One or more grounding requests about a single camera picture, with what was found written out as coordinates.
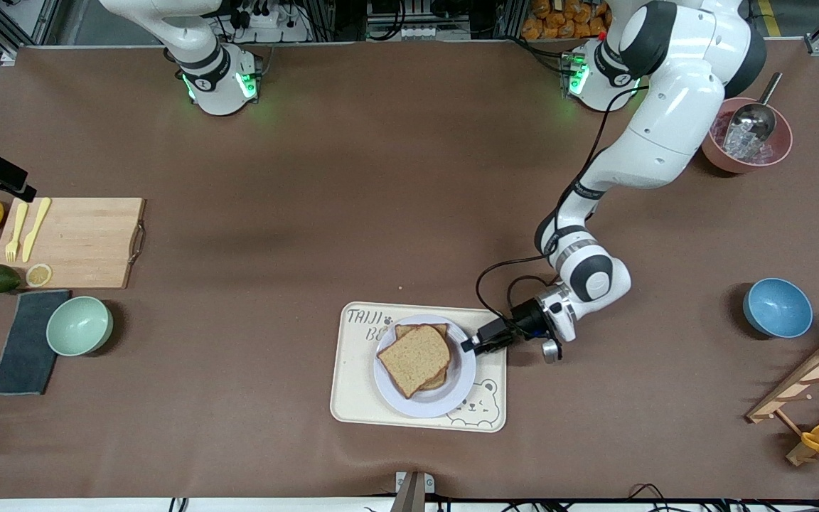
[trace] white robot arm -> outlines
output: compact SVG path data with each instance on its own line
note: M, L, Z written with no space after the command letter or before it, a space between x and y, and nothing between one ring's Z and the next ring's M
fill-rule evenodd
M566 90L573 97L579 98L583 104L593 110L618 110L627 103L630 95L620 95L621 91L635 87L643 75L634 74L625 65L621 57L619 46L624 29L631 17L649 0L607 0L612 14L611 25L605 39L589 39L582 46L572 50L575 55L583 55L583 64L577 65L576 71L581 71L582 78L569 80ZM678 6L687 9L718 11L717 19L728 14L728 11L737 9L730 2L719 2L721 9L711 6L703 0L669 0ZM726 91L726 97L734 96Z
M214 116L236 112L257 100L260 60L221 43L201 14L221 0L100 0L111 13L144 27L160 40L182 69L192 101Z
M631 288L624 263L589 233L587 218L615 185L657 188L677 178L727 93L750 85L766 60L763 38L738 16L740 0L697 3L693 9L653 0L624 26L621 60L634 77L650 75L649 91L624 133L585 166L537 230L536 247L555 267L559 282L513 308L511 325L498 319L465 349L493 350L523 334L547 338L543 356L556 361L558 341L575 337L575 321Z

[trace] cutting board handle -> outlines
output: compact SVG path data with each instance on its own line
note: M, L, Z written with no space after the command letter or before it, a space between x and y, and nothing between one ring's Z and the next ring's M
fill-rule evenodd
M128 265L134 265L137 257L141 255L144 250L144 239L147 237L147 231L144 229L144 219L137 220L137 230L134 231L134 239L131 242L131 254L128 255Z

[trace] blue bowl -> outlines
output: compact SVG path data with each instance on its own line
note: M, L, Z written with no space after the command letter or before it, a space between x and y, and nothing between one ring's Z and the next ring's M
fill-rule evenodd
M744 296L744 316L763 334L799 337L813 323L813 308L805 292L785 279L755 282Z

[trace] lemon slice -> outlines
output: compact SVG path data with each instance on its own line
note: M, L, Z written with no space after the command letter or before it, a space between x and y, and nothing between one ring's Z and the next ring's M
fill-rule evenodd
M45 263L37 263L27 269L27 286L31 288L39 288L49 282L53 278L53 269Z

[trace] brown table cover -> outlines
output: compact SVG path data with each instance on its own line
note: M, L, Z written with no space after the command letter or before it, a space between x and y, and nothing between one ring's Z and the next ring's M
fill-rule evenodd
M464 498L637 482L819 498L819 463L783 458L788 429L742 419L819 346L819 58L768 48L747 94L786 74L773 105L792 154L739 177L697 156L665 188L610 192L589 227L633 289L578 324L564 363L510 351L497 434L335 421L338 317L351 301L477 307L482 269L534 253L601 117L557 77L511 43L280 48L260 104L209 117L159 49L22 50L0 70L0 155L42 196L146 198L149 237L128 289L87 292L116 315L104 353L59 358L39 398L0 396L0 498L365 495L405 469ZM524 272L550 269L495 272L488 298ZM768 276L815 305L800 339L741 320ZM0 295L0 350L14 302ZM802 424L812 393L784 408Z

